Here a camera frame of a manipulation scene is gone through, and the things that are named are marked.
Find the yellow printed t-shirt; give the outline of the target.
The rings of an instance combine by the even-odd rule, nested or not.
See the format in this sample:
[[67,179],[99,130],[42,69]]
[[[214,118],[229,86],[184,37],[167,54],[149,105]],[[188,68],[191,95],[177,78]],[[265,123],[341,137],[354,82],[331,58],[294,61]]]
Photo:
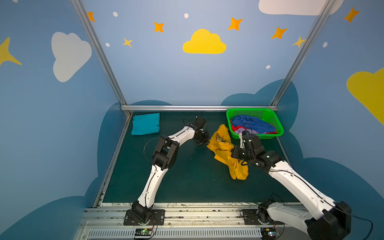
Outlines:
[[232,150],[235,145],[231,142],[229,129],[225,125],[220,125],[218,130],[209,140],[208,149],[215,154],[215,159],[225,164],[233,180],[246,180],[249,175],[249,167],[243,166],[240,160],[232,157]]

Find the green plastic laundry basket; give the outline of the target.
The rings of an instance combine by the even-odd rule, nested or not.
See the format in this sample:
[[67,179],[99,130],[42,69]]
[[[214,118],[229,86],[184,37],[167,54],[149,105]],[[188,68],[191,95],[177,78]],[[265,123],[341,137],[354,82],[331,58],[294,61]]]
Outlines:
[[280,120],[278,119],[276,113],[272,110],[269,109],[255,109],[255,108],[245,108],[245,109],[229,109],[226,112],[228,124],[230,127],[230,132],[232,134],[232,137],[234,139],[239,139],[239,135],[234,133],[231,128],[231,123],[230,120],[239,115],[246,115],[246,116],[251,116],[251,117],[256,117],[261,119],[262,121],[273,125],[276,128],[277,134],[268,134],[268,135],[260,135],[256,134],[259,136],[260,139],[264,140],[270,140],[275,137],[280,137],[284,133],[284,128],[282,124],[280,123]]

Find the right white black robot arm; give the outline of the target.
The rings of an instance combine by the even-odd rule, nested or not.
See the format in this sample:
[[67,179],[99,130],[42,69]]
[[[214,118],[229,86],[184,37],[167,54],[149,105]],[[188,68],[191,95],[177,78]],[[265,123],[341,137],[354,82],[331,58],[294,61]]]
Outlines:
[[266,151],[256,134],[240,133],[240,145],[232,151],[243,166],[256,166],[282,184],[306,208],[300,211],[272,199],[255,212],[243,212],[249,224],[284,223],[306,233],[312,240],[342,240],[352,231],[352,209],[335,202],[302,178],[276,152]]

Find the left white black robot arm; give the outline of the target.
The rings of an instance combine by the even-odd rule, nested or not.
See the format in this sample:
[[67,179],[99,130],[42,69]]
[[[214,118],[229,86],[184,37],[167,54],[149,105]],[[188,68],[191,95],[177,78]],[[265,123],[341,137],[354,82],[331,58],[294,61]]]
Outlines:
[[208,141],[209,133],[204,130],[205,124],[206,120],[203,117],[196,117],[193,123],[185,125],[175,134],[160,137],[152,155],[152,167],[148,180],[129,211],[140,225],[146,225],[155,218],[152,208],[157,191],[165,174],[175,164],[179,148],[189,140],[194,140],[198,146]]

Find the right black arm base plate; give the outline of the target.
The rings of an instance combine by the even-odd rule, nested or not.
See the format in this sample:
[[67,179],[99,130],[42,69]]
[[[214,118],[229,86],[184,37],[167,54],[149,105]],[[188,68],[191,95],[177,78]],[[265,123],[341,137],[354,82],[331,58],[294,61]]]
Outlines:
[[240,216],[244,219],[246,225],[274,225],[283,224],[272,220],[266,210],[242,209]]

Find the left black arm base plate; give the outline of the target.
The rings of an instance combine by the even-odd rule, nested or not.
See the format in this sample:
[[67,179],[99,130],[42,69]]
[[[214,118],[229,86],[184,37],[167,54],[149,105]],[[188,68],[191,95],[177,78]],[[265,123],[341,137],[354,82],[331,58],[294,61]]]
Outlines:
[[132,209],[126,212],[124,217],[124,226],[162,226],[165,220],[165,210],[145,210],[143,213],[138,213]]

